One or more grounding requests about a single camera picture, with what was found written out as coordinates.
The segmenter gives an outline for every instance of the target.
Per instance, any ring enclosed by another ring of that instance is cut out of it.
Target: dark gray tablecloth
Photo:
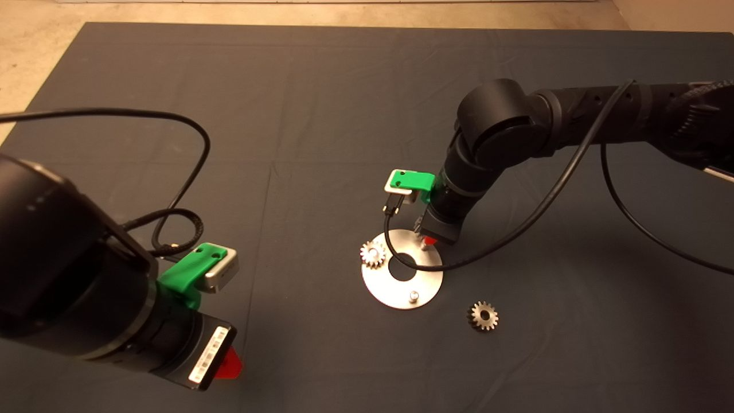
[[[210,131],[181,206],[202,215],[206,240],[241,254],[203,311],[238,327],[247,371],[202,394],[2,342],[0,411],[730,412],[734,279],[629,225],[595,149],[532,230],[447,273],[420,309],[377,302],[358,249],[382,231],[389,171],[437,171],[460,99],[482,82],[530,92],[733,76],[731,34],[87,24],[30,109],[163,109]],[[167,204],[200,141],[164,121],[98,118],[20,125],[1,149],[70,177],[123,221]],[[524,219],[570,153],[508,170],[444,260]],[[734,265],[730,184],[645,144],[610,157],[640,220]],[[188,235],[177,223],[168,241]],[[497,307],[497,331],[467,324],[477,300]]]

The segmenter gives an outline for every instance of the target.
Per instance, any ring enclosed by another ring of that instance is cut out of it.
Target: metal gear
[[[495,308],[486,301],[477,301],[469,309],[469,323],[480,331],[494,330],[500,317],[497,316]]]
[[[367,241],[360,248],[362,263],[373,270],[385,264],[385,255],[385,247],[374,241]]]

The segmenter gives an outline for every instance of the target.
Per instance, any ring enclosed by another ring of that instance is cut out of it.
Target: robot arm
[[[472,90],[430,190],[419,232],[454,244],[502,172],[584,138],[615,87],[538,90],[510,79]],[[630,86],[594,143],[649,142],[678,162],[734,180],[734,82]]]

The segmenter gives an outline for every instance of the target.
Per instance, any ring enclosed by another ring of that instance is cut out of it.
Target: barcode label
[[[222,343],[225,341],[225,337],[228,332],[229,328],[221,326],[214,330],[214,334],[211,335],[209,343],[204,347],[204,352],[201,353],[199,361],[196,362],[194,369],[191,370],[191,374],[189,374],[190,381],[193,381],[196,384],[201,383],[202,379],[204,379],[204,376],[206,375],[206,371],[209,370],[209,366],[211,366],[211,361],[214,360],[214,356],[217,355],[217,351],[222,347]]]

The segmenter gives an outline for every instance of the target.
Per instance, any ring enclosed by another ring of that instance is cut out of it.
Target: circular metal plate
[[[390,274],[390,260],[393,254],[385,243],[385,234],[376,236],[373,242],[385,246],[385,263],[379,268],[369,268],[362,264],[362,278],[369,292],[386,306],[396,309],[414,309],[431,301],[441,288],[443,271],[416,271],[408,281],[400,281]],[[408,254],[418,265],[441,265],[441,257],[436,247],[430,245],[421,250],[421,239],[407,229],[391,229],[390,241],[395,251]]]

